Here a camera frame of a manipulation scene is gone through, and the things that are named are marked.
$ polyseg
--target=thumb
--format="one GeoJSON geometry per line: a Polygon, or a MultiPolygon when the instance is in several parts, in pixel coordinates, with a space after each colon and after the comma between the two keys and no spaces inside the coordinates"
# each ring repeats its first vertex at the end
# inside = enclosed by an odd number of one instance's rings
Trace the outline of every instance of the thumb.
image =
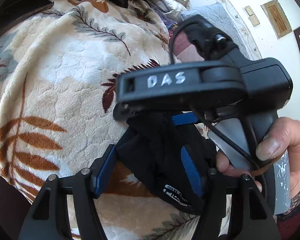
{"type": "Polygon", "coordinates": [[[289,155],[300,154],[300,122],[288,117],[277,119],[266,138],[256,149],[262,160],[274,159],[288,149],[289,155]]]}

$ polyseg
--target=white wall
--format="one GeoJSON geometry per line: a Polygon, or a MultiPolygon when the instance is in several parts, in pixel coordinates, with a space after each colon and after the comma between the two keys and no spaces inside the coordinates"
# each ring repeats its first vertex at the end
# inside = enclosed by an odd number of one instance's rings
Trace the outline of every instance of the white wall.
{"type": "MultiPolygon", "coordinates": [[[[261,5],[271,0],[229,0],[236,8],[261,52],[262,57],[274,57],[279,60],[288,71],[293,81],[293,92],[290,102],[278,111],[280,116],[288,116],[300,120],[300,52],[294,33],[289,33],[277,39],[270,21],[261,5]],[[253,27],[248,14],[242,9],[250,5],[260,21],[260,25],[253,27]]],[[[300,27],[300,8],[294,0],[278,0],[285,12],[292,30],[300,27]]]]}

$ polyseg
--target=dark red sleeve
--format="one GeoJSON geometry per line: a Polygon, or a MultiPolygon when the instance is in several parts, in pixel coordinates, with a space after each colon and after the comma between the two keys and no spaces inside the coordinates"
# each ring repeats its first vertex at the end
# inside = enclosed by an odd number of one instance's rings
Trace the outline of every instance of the dark red sleeve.
{"type": "Polygon", "coordinates": [[[300,239],[300,203],[289,214],[279,215],[277,225],[282,240],[300,239]]]}

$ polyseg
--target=gray fabric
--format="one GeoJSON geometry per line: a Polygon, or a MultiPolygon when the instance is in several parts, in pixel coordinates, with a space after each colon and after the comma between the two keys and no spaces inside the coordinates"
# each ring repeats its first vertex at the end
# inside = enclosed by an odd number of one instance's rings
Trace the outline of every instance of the gray fabric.
{"type": "Polygon", "coordinates": [[[230,16],[227,14],[221,3],[217,2],[212,5],[200,6],[190,11],[182,12],[181,18],[186,20],[197,14],[202,15],[215,27],[227,33],[233,39],[234,43],[238,45],[241,53],[246,58],[250,59],[239,33],[237,32],[230,16]]]}

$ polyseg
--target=black plastic device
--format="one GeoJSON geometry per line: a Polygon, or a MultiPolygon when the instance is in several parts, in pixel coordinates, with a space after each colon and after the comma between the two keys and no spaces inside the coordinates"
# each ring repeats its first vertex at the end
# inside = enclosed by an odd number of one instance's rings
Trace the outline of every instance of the black plastic device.
{"type": "MultiPolygon", "coordinates": [[[[293,83],[288,72],[274,58],[248,60],[229,36],[201,16],[184,21],[179,30],[209,60],[173,65],[171,57],[171,65],[120,75],[114,118],[171,110],[195,110],[210,123],[238,118],[255,163],[269,164],[256,158],[255,150],[278,118],[277,109],[290,99],[293,83]]],[[[257,178],[272,212],[279,198],[275,177],[271,166],[257,178]]]]}

